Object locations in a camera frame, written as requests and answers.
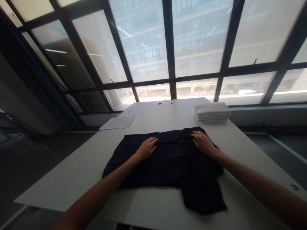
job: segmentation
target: white table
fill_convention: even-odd
[[[129,128],[99,131],[15,202],[66,211],[101,179],[103,169],[125,134],[164,132],[196,126],[202,127],[225,154],[266,175],[307,201],[307,192],[231,121],[197,121],[193,105],[204,102],[208,100],[193,98],[154,102],[143,109]],[[140,188],[116,192],[97,218],[165,230],[287,229],[228,171],[224,171],[218,182],[228,207],[227,211],[201,216],[184,206],[179,189]],[[290,184],[297,185],[300,190],[295,191]]]

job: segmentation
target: dark floor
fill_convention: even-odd
[[[0,226],[23,205],[12,201],[39,180],[69,154],[91,138],[94,133],[60,133],[35,141],[21,135],[13,142],[0,145]],[[270,158],[307,190],[307,166],[267,136],[249,136]],[[304,154],[305,137],[278,137],[297,153]],[[29,208],[8,229],[50,229],[61,212]],[[87,229],[115,230],[116,223],[94,220]]]
[[[23,205],[20,194],[90,139],[94,133],[59,133],[35,142],[20,135],[0,144],[0,226]]]
[[[289,148],[307,159],[307,135],[274,135]]]
[[[265,152],[275,163],[277,163],[296,182],[307,190],[307,166],[296,157],[280,147],[268,136],[249,136],[249,138]]]

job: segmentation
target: window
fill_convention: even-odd
[[[105,90],[104,93],[114,111],[123,111],[136,102],[132,88]]]
[[[76,102],[76,100],[72,96],[70,96],[69,94],[66,94],[65,96],[77,113],[83,112],[79,104]]]
[[[67,6],[67,5],[70,5],[71,3],[75,3],[75,2],[78,2],[80,0],[58,0],[60,6]]]
[[[22,33],[22,35],[25,37],[25,39],[28,41],[28,43],[30,44],[30,46],[34,49],[34,51],[36,52],[36,54],[39,56],[39,58],[42,60],[42,62],[45,64],[45,66],[47,67],[47,70],[49,71],[49,73],[51,74],[51,76],[53,77],[53,79],[55,79],[56,83],[58,84],[58,86],[61,88],[62,91],[67,90],[65,84],[63,83],[63,81],[60,79],[60,77],[58,76],[57,72],[55,72],[55,70],[52,68],[52,66],[50,65],[50,63],[47,61],[47,59],[45,58],[45,56],[43,55],[43,53],[39,50],[39,48],[37,47],[37,45],[35,44],[35,42],[33,41],[33,39],[30,37],[30,35],[27,32]]]
[[[305,0],[246,0],[229,67],[274,62]]]
[[[218,101],[227,105],[259,104],[274,74],[268,72],[224,77]]]
[[[213,102],[216,85],[217,78],[177,82],[177,99],[205,97]]]
[[[59,20],[33,29],[72,89],[95,87]]]
[[[0,6],[17,27],[22,26],[22,23],[19,21],[16,14],[13,12],[11,7],[8,5],[8,3],[5,0],[0,0]]]
[[[232,4],[172,0],[176,77],[220,71]]]
[[[307,39],[297,53],[292,63],[307,62]]]
[[[307,104],[306,0],[167,1],[0,0],[0,6],[78,113],[196,97],[231,106]],[[167,47],[166,40],[174,42]],[[285,68],[285,76],[275,75]]]
[[[73,20],[102,82],[127,81],[104,11]]]
[[[53,11],[49,0],[11,0],[25,21],[30,21],[39,16]]]
[[[103,102],[99,92],[78,93],[76,96],[89,113],[108,112],[108,108]]]
[[[288,70],[270,103],[307,101],[307,69]]]
[[[110,5],[133,81],[168,79],[162,0]]]
[[[135,88],[140,102],[170,100],[169,84],[140,86]]]

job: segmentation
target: paper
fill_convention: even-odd
[[[149,107],[153,104],[153,102],[140,102],[140,103],[136,103],[136,107],[142,107],[142,108],[146,108]]]
[[[125,116],[134,116],[136,118],[142,110],[142,107],[131,108]]]
[[[125,110],[120,117],[134,116],[135,118],[142,112],[143,108],[149,107],[153,102],[133,103]]]
[[[107,123],[101,126],[99,130],[128,128],[131,125],[133,119],[134,116],[111,118]]]

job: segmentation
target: shirt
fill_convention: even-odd
[[[125,163],[143,141],[156,137],[157,148],[153,155],[137,165],[119,189],[175,187],[181,189],[185,206],[201,215],[227,209],[216,180],[223,174],[224,168],[196,148],[191,136],[193,131],[202,131],[206,135],[200,127],[125,135],[107,163],[102,178]]]

